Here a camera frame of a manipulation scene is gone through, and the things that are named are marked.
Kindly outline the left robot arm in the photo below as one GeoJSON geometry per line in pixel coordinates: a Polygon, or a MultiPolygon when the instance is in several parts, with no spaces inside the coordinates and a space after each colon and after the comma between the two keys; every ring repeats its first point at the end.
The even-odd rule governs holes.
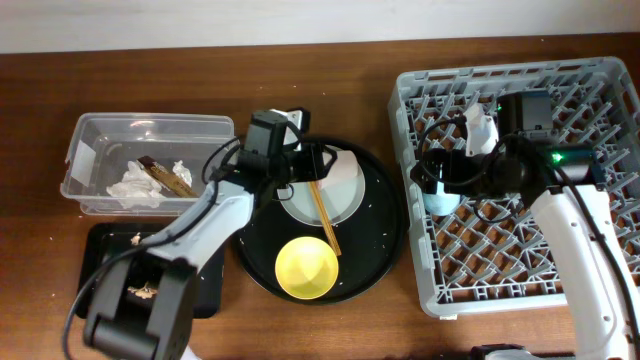
{"type": "Polygon", "coordinates": [[[79,290],[92,294],[83,342],[113,359],[180,359],[192,332],[198,276],[226,240],[286,185],[321,180],[335,150],[302,141],[260,150],[236,140],[204,193],[175,221],[109,257],[79,290]]]}

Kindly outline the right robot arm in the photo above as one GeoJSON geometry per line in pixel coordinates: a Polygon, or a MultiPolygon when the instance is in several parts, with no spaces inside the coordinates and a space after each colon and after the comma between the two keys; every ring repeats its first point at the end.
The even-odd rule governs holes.
{"type": "Polygon", "coordinates": [[[418,149],[423,192],[517,194],[550,247],[574,321],[579,359],[639,356],[639,292],[614,230],[603,172],[584,145],[497,141],[485,150],[418,149]]]}

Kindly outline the yellow bowl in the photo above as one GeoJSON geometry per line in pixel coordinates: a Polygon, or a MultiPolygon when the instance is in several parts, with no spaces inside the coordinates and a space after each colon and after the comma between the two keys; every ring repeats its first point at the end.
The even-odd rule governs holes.
{"type": "Polygon", "coordinates": [[[327,294],[338,279],[338,256],[319,238],[298,237],[278,252],[274,273],[282,290],[293,298],[318,299],[327,294]]]}

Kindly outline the white tissue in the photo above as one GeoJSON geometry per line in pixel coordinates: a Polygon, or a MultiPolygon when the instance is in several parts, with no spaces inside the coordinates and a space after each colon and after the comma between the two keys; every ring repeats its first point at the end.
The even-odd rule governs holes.
{"type": "MultiPolygon", "coordinates": [[[[175,162],[169,172],[179,176],[192,188],[191,172],[183,165],[182,160],[175,162]]],[[[148,175],[137,160],[128,162],[128,170],[123,174],[120,182],[106,187],[107,193],[125,209],[136,206],[158,208],[166,199],[164,190],[175,195],[148,175]]]]}

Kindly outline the pink plastic cup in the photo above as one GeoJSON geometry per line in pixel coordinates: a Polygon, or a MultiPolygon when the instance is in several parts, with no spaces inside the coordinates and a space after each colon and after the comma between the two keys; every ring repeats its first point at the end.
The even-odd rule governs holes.
{"type": "Polygon", "coordinates": [[[337,150],[337,159],[330,168],[328,175],[319,181],[317,187],[322,190],[333,185],[343,183],[358,175],[358,161],[352,151],[337,150]]]}

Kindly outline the blue plastic cup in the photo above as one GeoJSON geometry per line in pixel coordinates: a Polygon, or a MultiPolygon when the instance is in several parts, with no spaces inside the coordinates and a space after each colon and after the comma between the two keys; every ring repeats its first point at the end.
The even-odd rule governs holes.
{"type": "Polygon", "coordinates": [[[422,197],[425,212],[435,216],[448,216],[452,214],[459,207],[461,201],[460,195],[449,193],[423,193],[422,197]]]}

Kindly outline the food scraps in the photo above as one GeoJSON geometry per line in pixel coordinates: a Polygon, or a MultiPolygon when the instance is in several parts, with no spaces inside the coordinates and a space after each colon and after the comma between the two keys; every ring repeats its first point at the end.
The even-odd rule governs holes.
{"type": "MultiPolygon", "coordinates": [[[[138,246],[142,237],[140,233],[136,233],[131,239],[130,242],[133,246],[138,246]]],[[[158,291],[150,286],[149,282],[146,282],[142,287],[133,287],[129,286],[127,291],[138,298],[141,299],[151,299],[153,298],[158,291]]]]}

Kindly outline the gold coffee sachet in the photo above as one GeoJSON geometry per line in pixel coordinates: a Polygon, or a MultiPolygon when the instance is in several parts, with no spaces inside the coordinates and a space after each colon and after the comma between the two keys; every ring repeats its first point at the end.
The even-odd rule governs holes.
{"type": "Polygon", "coordinates": [[[163,165],[149,156],[137,159],[143,170],[154,180],[181,198],[196,198],[198,194],[179,176],[170,173],[163,165]]]}

